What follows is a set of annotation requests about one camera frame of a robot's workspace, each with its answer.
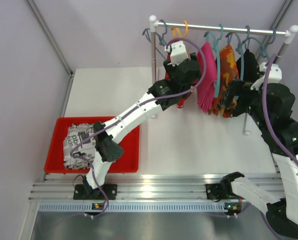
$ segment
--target white tabletop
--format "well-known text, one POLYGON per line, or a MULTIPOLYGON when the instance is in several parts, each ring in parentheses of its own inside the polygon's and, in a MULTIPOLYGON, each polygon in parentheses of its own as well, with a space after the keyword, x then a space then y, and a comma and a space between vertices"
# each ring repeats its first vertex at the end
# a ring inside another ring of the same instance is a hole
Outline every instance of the white tabletop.
MULTIPOLYGON (((164 71, 158 72, 162 79, 164 71)), ((77 69, 65 116, 116 116, 151 85, 149 67, 77 69)), ((136 174, 276 172, 269 148, 255 124, 252 135, 243 135, 244 115, 207 115, 196 102, 193 95, 183 109, 172 106, 141 125, 136 174)))

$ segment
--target clothing rack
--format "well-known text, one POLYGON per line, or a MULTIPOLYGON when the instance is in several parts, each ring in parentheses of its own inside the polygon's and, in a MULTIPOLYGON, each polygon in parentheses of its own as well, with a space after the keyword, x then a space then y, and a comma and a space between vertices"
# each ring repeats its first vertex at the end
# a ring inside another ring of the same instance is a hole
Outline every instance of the clothing rack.
MULTIPOLYGON (((154 15, 151 15, 149 17, 150 22, 150 33, 151 33, 151 67, 152 67, 152 83, 156 82, 157 72, 156 72, 156 28, 157 27, 164 27, 163 22, 157 21, 157 17, 154 15)), ((186 25, 183 23, 166 23, 166 26, 169 28, 185 28, 186 25)), ((205 25, 192 25, 188 24, 187 28, 189 29, 196 29, 196 30, 205 30, 205 31, 217 31, 220 32, 222 29, 219 26, 205 26, 205 25)), ((246 34, 248 33, 248 30, 246 28, 234 28, 234 27, 224 27, 224 32, 227 33, 238 33, 238 34, 246 34)), ((289 30, 286 31, 276 31, 277 37, 284 37, 284 42, 279 50, 279 53, 277 57, 274 60, 274 63, 278 63, 278 61, 283 56, 287 46, 292 42, 294 36, 298 32, 298 25, 293 25, 289 28, 289 30)), ((250 34, 253 35, 269 35, 272 36, 274 34, 273 30, 258 30, 258 29, 250 29, 250 34)))

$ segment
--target white end cap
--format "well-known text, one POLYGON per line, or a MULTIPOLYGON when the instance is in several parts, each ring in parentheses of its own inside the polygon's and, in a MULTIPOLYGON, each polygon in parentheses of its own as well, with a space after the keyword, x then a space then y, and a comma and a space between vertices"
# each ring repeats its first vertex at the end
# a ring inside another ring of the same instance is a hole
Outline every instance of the white end cap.
POLYGON ((288 34, 285 37, 284 43, 290 44, 297 33, 298 33, 298 25, 291 26, 288 30, 288 34))
POLYGON ((150 21, 150 32, 155 33, 155 31, 156 31, 155 23, 157 21, 157 17, 155 15, 151 15, 149 17, 149 21, 150 21))

